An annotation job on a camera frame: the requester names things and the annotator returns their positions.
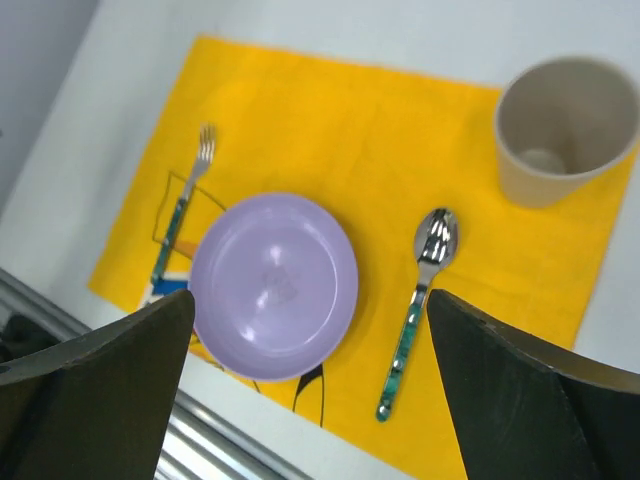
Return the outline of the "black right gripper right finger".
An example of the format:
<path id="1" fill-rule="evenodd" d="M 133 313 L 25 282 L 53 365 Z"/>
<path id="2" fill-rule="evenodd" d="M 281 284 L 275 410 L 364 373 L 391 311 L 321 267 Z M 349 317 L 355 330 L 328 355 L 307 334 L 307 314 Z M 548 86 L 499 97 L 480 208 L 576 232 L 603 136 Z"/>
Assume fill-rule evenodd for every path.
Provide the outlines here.
<path id="1" fill-rule="evenodd" d="M 471 479 L 636 479 L 639 376 L 512 327 L 441 289 L 427 316 Z"/>

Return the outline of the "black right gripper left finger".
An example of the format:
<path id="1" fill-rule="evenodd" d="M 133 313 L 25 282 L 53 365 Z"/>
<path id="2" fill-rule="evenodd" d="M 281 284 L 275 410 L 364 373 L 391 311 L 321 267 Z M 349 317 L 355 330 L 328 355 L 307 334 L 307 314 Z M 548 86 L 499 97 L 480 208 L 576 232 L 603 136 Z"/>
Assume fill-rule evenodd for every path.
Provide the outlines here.
<path id="1" fill-rule="evenodd" d="M 194 317 L 179 290 L 3 363 L 2 478 L 153 478 Z"/>

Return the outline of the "spoon with teal handle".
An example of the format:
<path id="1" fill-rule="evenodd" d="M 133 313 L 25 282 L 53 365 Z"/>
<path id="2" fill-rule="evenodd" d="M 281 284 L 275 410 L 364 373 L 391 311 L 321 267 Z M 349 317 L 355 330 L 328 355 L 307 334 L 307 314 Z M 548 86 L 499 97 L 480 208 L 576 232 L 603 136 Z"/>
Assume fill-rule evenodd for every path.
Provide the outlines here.
<path id="1" fill-rule="evenodd" d="M 409 355 L 418 330 L 429 286 L 434 277 L 454 259 L 458 247 L 458 220 L 448 208 L 432 210 L 419 224 L 413 243 L 418 279 L 376 407 L 378 422 L 392 414 Z"/>

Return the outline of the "lilac plastic plate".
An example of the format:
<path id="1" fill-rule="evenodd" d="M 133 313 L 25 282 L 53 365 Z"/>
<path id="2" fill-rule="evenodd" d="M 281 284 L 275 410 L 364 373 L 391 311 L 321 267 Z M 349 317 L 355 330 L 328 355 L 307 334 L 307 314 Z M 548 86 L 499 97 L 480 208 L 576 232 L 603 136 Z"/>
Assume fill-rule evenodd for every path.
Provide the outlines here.
<path id="1" fill-rule="evenodd" d="M 223 213 L 193 257 L 198 339 L 224 369 L 256 381 L 299 377 L 345 337 L 358 300 L 353 247 L 337 220 L 291 193 Z"/>

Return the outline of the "yellow cartoon placemat cloth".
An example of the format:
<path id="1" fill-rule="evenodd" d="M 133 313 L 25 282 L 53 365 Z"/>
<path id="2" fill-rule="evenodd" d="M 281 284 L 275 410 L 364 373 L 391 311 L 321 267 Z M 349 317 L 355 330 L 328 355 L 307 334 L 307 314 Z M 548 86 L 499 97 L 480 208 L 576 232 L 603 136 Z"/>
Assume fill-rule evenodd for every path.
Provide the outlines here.
<path id="1" fill-rule="evenodd" d="M 631 175 L 624 160 L 561 203 L 525 209 L 497 182 L 496 89 L 201 37 L 191 49 L 89 282 L 126 312 L 148 291 L 159 242 L 191 169 L 197 131 L 218 131 L 168 270 L 186 272 L 208 226 L 252 195 L 288 191 L 330 211 L 358 261 L 352 330 L 306 386 L 244 381 L 420 479 L 465 469 L 428 331 L 396 412 L 374 407 L 415 284 L 411 243 L 432 208 L 453 209 L 461 244 L 435 280 L 498 319 L 573 344 Z"/>

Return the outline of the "beige paper cup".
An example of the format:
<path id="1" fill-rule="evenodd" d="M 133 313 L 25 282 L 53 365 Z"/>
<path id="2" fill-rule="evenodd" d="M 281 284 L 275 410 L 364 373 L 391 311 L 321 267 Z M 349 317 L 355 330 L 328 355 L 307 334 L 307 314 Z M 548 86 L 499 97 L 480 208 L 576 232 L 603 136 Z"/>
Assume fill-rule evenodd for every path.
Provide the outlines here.
<path id="1" fill-rule="evenodd" d="M 631 156 L 639 87 L 608 60 L 548 59 L 502 91 L 493 127 L 503 194 L 521 206 L 547 207 Z"/>

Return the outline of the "fork with teal handle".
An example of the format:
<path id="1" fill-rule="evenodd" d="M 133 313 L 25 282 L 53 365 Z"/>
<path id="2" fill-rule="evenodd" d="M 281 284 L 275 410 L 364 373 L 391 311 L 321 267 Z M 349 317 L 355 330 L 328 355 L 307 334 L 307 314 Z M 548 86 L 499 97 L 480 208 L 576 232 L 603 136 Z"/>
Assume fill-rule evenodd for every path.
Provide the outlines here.
<path id="1" fill-rule="evenodd" d="M 178 231 L 187 209 L 196 182 L 209 170 L 213 163 L 216 146 L 215 126 L 212 123 L 204 124 L 199 133 L 199 145 L 196 158 L 192 165 L 181 195 L 178 197 L 173 209 L 165 235 L 161 242 L 161 248 L 151 272 L 150 284 L 155 287 L 162 278 L 171 250 L 178 236 Z"/>

